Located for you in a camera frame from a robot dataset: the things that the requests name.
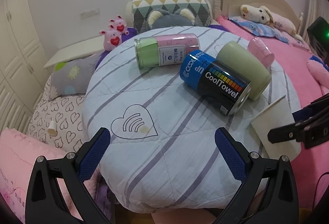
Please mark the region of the white paper cup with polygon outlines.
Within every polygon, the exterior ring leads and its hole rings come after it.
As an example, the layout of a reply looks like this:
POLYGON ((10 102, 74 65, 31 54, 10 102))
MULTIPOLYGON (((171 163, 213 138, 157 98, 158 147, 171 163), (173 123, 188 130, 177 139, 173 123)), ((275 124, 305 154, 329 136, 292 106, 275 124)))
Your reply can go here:
POLYGON ((293 122, 293 115, 285 96, 271 103, 251 121, 249 131, 263 145, 262 156, 278 159, 280 156, 286 155, 290 160, 294 160, 299 155, 302 150, 300 143, 291 140, 272 144, 267 138, 271 129, 293 122))

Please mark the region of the pink bed sheet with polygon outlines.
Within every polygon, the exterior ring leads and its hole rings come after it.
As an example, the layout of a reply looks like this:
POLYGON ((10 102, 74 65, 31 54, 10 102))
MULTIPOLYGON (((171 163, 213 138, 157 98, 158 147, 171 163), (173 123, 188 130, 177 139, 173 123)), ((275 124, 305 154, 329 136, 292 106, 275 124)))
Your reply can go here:
MULTIPOLYGON (((307 68, 311 53, 292 43, 283 43, 276 38, 260 38, 275 55, 275 60, 290 78, 302 108, 321 97, 319 83, 307 68)), ((328 142, 311 149, 302 148, 292 161, 298 189, 299 206, 311 209, 317 204, 328 186, 328 142)))

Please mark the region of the pink plush at right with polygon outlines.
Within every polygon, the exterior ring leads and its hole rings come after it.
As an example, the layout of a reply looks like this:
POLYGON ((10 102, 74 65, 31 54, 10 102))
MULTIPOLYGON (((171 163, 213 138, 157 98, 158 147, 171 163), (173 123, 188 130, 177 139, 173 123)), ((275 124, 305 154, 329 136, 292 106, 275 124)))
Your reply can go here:
POLYGON ((326 65, 319 57, 313 55, 307 61, 307 68, 313 78, 319 83, 322 94, 326 95, 329 91, 329 71, 326 65))

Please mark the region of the pink printed pillow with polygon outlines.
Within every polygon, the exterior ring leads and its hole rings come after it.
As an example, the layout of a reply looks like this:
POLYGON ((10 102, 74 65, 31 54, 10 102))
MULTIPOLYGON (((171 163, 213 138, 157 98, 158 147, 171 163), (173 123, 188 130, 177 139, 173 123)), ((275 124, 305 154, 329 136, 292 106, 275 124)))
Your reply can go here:
POLYGON ((301 47, 303 47, 308 52, 311 52, 309 45, 305 43, 303 38, 297 34, 296 27, 291 20, 268 10, 266 12, 270 18, 270 24, 274 28, 289 34, 291 37, 298 41, 301 47))

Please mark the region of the blue black CoolTowel can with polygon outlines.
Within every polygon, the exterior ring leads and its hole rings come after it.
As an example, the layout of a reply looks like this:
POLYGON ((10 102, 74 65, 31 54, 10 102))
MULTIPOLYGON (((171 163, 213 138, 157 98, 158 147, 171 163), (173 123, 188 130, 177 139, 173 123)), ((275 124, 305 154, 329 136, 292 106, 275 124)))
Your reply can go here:
POLYGON ((189 53, 180 78, 224 115, 234 115, 251 92, 251 81, 201 50, 189 53))

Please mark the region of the heart patterned white pillow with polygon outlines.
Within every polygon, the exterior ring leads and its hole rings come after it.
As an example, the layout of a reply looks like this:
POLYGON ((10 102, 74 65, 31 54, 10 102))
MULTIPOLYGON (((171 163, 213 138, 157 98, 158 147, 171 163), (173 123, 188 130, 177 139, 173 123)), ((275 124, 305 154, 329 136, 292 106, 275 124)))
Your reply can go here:
POLYGON ((66 152, 77 152, 87 142, 88 135, 82 127, 84 95, 59 96, 49 101, 50 81, 30 120, 27 135, 66 152), (51 120, 57 123, 57 136, 51 137, 48 126, 51 120))

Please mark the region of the grey flower pillow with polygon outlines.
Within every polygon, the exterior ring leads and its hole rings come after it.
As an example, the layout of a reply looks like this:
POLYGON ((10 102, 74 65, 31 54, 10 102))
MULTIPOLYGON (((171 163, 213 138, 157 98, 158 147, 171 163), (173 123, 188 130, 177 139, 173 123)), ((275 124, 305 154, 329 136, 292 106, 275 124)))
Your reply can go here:
POLYGON ((58 63, 51 75, 49 101, 65 95, 85 94, 101 53, 58 63))

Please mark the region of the cream wardrobe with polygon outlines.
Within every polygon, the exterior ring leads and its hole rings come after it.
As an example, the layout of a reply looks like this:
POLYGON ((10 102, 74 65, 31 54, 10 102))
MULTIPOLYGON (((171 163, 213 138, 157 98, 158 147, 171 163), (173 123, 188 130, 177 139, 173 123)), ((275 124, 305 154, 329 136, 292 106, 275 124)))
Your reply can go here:
POLYGON ((1 0, 1 129, 26 133, 49 72, 28 0, 1 0))

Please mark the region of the green pink towel can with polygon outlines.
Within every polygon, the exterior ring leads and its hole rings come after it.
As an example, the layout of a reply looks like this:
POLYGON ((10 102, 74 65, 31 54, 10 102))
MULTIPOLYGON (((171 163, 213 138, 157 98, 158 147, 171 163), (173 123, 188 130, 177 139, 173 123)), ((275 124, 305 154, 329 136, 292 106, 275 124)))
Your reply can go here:
POLYGON ((194 50, 199 49, 195 34, 174 34, 135 39, 136 60, 140 69, 178 65, 194 50))

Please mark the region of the grey bear plush cushion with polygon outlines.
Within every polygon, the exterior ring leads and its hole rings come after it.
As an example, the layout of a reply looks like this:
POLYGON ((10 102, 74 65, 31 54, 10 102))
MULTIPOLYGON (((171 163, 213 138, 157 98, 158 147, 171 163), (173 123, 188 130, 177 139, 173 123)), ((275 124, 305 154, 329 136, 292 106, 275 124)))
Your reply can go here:
POLYGON ((194 26, 195 16, 188 8, 178 9, 174 13, 163 9, 153 10, 147 18, 149 30, 175 26, 194 26))

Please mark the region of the front pink plush pig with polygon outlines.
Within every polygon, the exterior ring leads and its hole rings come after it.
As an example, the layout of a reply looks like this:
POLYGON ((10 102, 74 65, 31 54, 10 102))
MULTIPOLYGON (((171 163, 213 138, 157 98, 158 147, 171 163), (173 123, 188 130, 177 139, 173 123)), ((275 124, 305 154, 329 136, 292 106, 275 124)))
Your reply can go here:
POLYGON ((107 31, 102 30, 99 34, 104 36, 103 47, 105 51, 112 51, 122 43, 122 34, 115 28, 110 28, 107 31))

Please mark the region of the pink plush pig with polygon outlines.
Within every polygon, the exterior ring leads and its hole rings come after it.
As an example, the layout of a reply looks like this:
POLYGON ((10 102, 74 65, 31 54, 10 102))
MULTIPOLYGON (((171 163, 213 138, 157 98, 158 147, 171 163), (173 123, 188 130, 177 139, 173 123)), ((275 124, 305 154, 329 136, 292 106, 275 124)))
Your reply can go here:
POLYGON ((122 35, 129 35, 127 23, 120 15, 117 15, 115 19, 109 20, 109 27, 116 29, 122 35))
POLYGON ((105 51, 112 51, 122 43, 122 34, 115 28, 110 28, 107 31, 102 30, 99 34, 104 36, 103 47, 105 51))

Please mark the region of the rear pink plush pig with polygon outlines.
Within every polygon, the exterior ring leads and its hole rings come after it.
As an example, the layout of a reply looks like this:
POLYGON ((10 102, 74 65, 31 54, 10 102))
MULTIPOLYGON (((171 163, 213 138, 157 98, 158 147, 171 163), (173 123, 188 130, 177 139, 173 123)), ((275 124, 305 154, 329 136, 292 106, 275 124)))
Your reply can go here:
POLYGON ((116 29, 122 35, 129 35, 127 23, 120 15, 117 15, 115 19, 109 20, 109 27, 116 29))

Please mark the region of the triangle patterned pillow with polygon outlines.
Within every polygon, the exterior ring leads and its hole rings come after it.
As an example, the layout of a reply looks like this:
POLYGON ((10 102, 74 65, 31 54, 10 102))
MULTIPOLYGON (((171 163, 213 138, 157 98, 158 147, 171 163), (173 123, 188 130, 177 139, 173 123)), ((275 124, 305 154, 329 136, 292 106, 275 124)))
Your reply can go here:
POLYGON ((147 30, 147 18, 155 9, 175 13, 179 9, 189 9, 195 17, 195 25, 208 27, 213 22, 212 9, 208 0, 133 0, 125 8, 125 20, 129 27, 140 34, 147 30))

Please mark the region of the wall outlet plate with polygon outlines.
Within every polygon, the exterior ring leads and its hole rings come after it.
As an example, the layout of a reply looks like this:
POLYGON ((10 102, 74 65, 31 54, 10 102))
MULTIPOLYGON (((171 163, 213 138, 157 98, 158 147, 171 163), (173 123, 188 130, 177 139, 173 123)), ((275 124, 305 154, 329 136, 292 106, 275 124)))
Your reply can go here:
POLYGON ((81 20, 86 20, 98 15, 100 15, 99 8, 91 9, 90 11, 85 11, 79 14, 81 20))

